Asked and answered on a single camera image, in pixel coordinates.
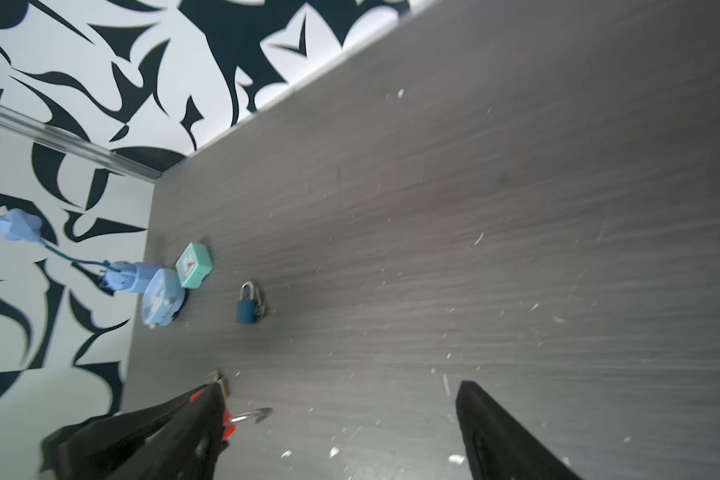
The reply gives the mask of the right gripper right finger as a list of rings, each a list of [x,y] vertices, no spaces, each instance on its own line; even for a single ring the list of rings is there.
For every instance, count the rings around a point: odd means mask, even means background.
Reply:
[[[460,384],[455,406],[474,479],[580,479],[477,383]]]

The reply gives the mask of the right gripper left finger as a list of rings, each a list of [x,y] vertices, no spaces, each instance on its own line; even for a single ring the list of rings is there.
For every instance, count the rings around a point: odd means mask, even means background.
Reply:
[[[217,383],[164,403],[62,427],[41,441],[56,479],[211,479],[223,450],[225,396]]]

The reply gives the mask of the blue padlock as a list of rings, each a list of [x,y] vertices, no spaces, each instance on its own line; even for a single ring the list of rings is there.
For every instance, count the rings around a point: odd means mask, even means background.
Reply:
[[[245,282],[239,290],[236,306],[236,321],[241,324],[255,324],[264,317],[266,305],[254,281]]]

